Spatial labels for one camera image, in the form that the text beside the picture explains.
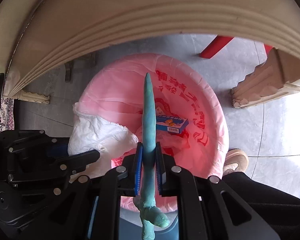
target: person's leg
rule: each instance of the person's leg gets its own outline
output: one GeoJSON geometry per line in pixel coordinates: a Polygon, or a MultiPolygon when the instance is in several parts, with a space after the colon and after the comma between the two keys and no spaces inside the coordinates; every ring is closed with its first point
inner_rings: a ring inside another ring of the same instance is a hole
{"type": "Polygon", "coordinates": [[[241,150],[237,152],[239,153],[235,155],[232,151],[232,156],[226,158],[222,180],[246,201],[279,234],[282,240],[289,239],[297,232],[298,227],[300,228],[300,199],[255,182],[243,172],[236,172],[237,170],[245,171],[248,166],[248,158],[244,157],[245,153],[241,150]]]}

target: black pants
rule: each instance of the black pants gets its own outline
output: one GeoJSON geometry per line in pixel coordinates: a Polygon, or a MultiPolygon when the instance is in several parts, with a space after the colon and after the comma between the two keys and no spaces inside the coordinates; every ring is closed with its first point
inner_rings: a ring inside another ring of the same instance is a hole
{"type": "Polygon", "coordinates": [[[226,182],[280,236],[300,240],[300,199],[250,179],[243,172],[225,175],[226,182]]]}

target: red chair leg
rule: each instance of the red chair leg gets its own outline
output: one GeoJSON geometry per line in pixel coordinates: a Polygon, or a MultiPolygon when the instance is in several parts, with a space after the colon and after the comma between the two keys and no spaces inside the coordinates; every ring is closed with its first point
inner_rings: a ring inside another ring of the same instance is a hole
{"type": "Polygon", "coordinates": [[[264,44],[264,46],[265,46],[266,54],[267,54],[267,56],[268,56],[269,51],[271,51],[271,49],[273,48],[273,46],[266,45],[266,44],[264,44]]]}
{"type": "Polygon", "coordinates": [[[214,40],[199,54],[202,58],[212,58],[224,46],[226,46],[233,37],[217,36],[214,40]]]}

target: blue gripper pad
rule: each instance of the blue gripper pad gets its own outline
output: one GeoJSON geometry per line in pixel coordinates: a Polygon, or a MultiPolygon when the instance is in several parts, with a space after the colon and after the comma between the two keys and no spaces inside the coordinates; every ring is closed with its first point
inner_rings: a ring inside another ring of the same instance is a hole
{"type": "Polygon", "coordinates": [[[143,146],[142,143],[138,143],[137,150],[136,150],[136,157],[137,157],[137,167],[136,167],[136,173],[134,175],[134,193],[135,195],[138,195],[139,189],[140,189],[140,181],[141,181],[141,167],[142,167],[142,150],[143,146]]]}
{"type": "Polygon", "coordinates": [[[155,146],[155,171],[157,175],[157,186],[160,195],[162,195],[162,183],[163,183],[162,179],[164,179],[162,177],[162,173],[165,172],[161,170],[161,166],[162,166],[161,159],[162,159],[161,146],[160,143],[157,142],[155,146]]]}

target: pink bag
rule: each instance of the pink bag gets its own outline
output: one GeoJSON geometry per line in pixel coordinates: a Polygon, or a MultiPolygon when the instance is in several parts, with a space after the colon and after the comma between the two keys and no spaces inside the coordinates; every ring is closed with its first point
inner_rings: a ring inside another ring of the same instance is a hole
{"type": "MultiPolygon", "coordinates": [[[[160,106],[167,115],[189,120],[181,135],[157,130],[156,139],[163,153],[174,156],[177,165],[195,176],[221,178],[229,147],[225,117],[212,88],[183,62],[158,54],[137,54],[117,60],[94,76],[77,110],[126,126],[141,141],[147,72],[151,75],[156,107],[160,106]]],[[[122,155],[133,153],[135,149],[122,155]]],[[[121,163],[122,157],[114,159],[112,167],[121,163]]],[[[163,212],[177,209],[175,197],[163,198],[156,193],[156,202],[163,212]]],[[[121,206],[138,211],[131,197],[122,197],[121,206]]]]}

